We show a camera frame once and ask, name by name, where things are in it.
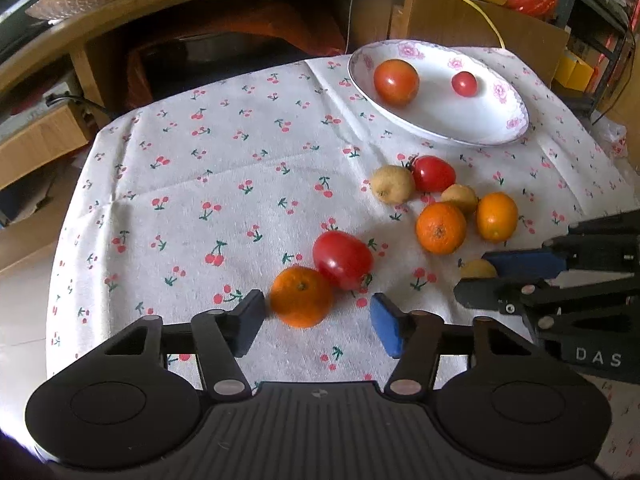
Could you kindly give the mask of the brown cardboard box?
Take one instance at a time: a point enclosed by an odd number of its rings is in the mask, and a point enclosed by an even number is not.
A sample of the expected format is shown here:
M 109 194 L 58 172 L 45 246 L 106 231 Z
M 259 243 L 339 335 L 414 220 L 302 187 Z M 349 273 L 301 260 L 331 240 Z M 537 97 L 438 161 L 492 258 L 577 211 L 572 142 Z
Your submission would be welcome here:
M 390 39 L 419 39 L 446 47 L 504 47 L 551 84 L 568 33 L 502 6 L 462 0 L 404 0 L 390 18 Z

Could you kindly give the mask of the cherry print tablecloth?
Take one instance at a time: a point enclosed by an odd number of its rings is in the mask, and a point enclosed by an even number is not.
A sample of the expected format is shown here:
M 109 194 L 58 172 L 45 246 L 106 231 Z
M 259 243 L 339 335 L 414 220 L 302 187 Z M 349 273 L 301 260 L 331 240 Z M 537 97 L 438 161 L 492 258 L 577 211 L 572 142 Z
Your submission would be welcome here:
M 450 256 L 414 234 L 423 195 L 380 203 L 369 177 L 386 164 L 440 157 L 478 194 L 518 204 L 511 248 L 558 235 L 570 222 L 637 207 L 634 188 L 534 72 L 502 49 L 462 48 L 506 78 L 529 127 L 518 140 L 472 148 L 426 140 L 382 116 L 348 76 L 349 56 L 317 58 L 215 82 L 115 120 L 96 137 L 56 250 L 47 333 L 50 373 L 86 362 L 137 321 L 186 322 L 237 306 L 293 264 L 311 264 L 328 231 L 359 236 L 374 259 L 365 292 L 345 292 L 309 330 L 262 324 L 240 365 L 268 392 L 221 408 L 205 434 L 131 471 L 135 479 L 477 479 L 448 446 L 431 442 L 414 411 L 363 388 L 333 400 L 340 380 L 385 379 L 393 363 L 376 339 L 375 292 L 399 307 L 469 322 L 452 288 L 486 244 L 470 233 Z

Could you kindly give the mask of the wooden tv cabinet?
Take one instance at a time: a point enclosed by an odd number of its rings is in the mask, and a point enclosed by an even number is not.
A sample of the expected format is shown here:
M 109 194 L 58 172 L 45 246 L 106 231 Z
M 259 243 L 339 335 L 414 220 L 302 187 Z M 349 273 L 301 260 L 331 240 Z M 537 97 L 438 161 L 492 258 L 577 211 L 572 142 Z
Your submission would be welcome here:
M 77 104 L 56 104 L 50 112 L 1 143 L 4 188 L 33 171 L 84 148 L 93 133 L 127 110 L 151 103 L 129 63 L 143 50 L 159 46 L 178 32 L 227 35 L 249 16 L 267 29 L 296 22 L 316 41 L 351 47 L 382 39 L 388 32 L 393 0 L 115 0 L 86 15 L 70 18 L 29 41 L 1 65 L 1 94 L 12 96 L 20 84 L 70 61 L 88 99 L 92 121 Z

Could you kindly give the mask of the small cherry tomato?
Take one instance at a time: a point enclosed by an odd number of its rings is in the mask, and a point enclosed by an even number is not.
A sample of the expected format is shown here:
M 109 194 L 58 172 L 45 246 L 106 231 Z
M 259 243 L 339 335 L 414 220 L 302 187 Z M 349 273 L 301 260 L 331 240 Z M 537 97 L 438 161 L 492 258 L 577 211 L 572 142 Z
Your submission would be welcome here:
M 456 73 L 452 76 L 451 87 L 459 96 L 472 98 L 477 94 L 478 82 L 472 73 L 462 70 L 462 72 Z

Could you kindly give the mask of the yellow-brown pear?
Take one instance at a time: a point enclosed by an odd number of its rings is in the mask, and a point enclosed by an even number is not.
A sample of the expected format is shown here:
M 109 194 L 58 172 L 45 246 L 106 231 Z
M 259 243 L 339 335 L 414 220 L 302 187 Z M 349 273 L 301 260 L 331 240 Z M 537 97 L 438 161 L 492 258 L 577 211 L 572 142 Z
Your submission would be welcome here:
M 457 183 L 446 188 L 446 190 L 440 194 L 440 200 L 443 203 L 450 203 L 456 206 L 465 216 L 476 211 L 478 204 L 478 197 L 475 191 L 469 186 Z
M 401 166 L 386 165 L 370 177 L 370 189 L 377 200 L 387 205 L 401 205 L 416 192 L 412 173 Z

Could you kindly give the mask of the red plastic bag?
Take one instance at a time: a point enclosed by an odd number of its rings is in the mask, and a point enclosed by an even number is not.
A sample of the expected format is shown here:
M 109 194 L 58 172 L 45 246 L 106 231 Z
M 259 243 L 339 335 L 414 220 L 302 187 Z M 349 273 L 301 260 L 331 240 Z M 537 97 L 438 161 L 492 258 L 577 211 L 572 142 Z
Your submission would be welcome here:
M 521 14 L 549 21 L 554 18 L 559 0 L 506 0 L 504 6 Z

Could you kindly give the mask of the yellow box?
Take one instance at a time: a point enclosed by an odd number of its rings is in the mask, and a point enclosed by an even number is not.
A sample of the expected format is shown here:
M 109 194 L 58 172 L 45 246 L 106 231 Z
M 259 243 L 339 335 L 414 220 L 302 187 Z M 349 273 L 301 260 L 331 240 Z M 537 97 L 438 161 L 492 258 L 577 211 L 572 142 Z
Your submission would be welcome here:
M 593 72 L 593 67 L 570 50 L 565 50 L 555 71 L 554 80 L 564 88 L 585 91 Z

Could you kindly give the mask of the red tomato with stem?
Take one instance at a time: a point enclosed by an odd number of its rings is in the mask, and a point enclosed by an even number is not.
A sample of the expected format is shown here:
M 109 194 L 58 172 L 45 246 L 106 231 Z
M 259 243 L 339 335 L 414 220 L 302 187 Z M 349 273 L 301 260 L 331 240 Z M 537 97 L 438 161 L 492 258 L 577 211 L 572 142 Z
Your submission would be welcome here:
M 454 185 L 456 172 L 446 160 L 431 155 L 416 157 L 410 162 L 409 170 L 416 189 L 424 193 L 441 193 Z

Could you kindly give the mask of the large red tomato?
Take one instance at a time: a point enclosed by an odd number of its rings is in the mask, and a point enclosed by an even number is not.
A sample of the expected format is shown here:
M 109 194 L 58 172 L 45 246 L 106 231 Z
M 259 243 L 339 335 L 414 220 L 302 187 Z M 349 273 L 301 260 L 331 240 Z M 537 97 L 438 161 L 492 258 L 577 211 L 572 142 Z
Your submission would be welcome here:
M 373 266 L 367 245 L 342 231 L 321 234 L 314 242 L 312 258 L 318 272 L 333 287 L 343 290 L 358 289 Z

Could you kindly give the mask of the small yellow fruit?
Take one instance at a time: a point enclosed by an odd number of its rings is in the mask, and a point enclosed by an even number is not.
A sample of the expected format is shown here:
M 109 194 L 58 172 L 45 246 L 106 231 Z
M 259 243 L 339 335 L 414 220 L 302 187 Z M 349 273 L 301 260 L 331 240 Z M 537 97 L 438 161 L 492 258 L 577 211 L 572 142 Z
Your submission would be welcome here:
M 496 268 L 485 259 L 467 261 L 460 266 L 460 278 L 496 278 Z

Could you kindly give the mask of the white floral plate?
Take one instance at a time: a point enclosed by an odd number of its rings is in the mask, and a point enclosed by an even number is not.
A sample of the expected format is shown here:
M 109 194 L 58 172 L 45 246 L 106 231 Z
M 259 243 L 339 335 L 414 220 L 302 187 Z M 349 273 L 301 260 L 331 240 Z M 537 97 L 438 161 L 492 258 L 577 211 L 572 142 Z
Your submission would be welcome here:
M 420 89 L 405 107 L 385 103 L 374 88 L 374 71 L 399 58 L 420 76 Z M 478 82 L 476 96 L 459 96 L 451 78 L 466 70 Z M 348 61 L 348 76 L 357 91 L 394 125 L 423 139 L 493 148 L 524 136 L 529 114 L 520 94 L 502 75 L 460 50 L 420 40 L 384 40 L 366 44 Z

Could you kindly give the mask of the orange-red tomato on plate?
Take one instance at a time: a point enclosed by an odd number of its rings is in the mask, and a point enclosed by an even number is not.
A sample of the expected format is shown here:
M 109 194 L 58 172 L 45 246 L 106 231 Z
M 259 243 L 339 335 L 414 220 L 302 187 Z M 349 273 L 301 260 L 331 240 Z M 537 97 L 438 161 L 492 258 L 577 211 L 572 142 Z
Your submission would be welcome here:
M 420 76 L 416 69 L 399 58 L 382 62 L 375 69 L 373 78 L 380 98 L 394 107 L 407 106 L 420 89 Z

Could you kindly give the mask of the orange mandarin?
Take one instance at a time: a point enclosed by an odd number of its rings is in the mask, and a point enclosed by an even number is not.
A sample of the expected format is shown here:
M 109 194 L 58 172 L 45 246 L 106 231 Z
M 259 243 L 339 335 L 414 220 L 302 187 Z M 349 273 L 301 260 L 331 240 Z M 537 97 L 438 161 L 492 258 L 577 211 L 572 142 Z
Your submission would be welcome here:
M 503 192 L 484 196 L 476 208 L 476 228 L 483 240 L 506 242 L 518 226 L 518 206 Z
M 416 238 L 421 247 L 435 255 L 451 255 L 464 243 L 466 219 L 450 203 L 427 205 L 416 219 Z
M 268 299 L 271 312 L 293 328 L 318 325 L 334 307 L 334 292 L 329 282 L 306 266 L 283 270 L 274 279 Z

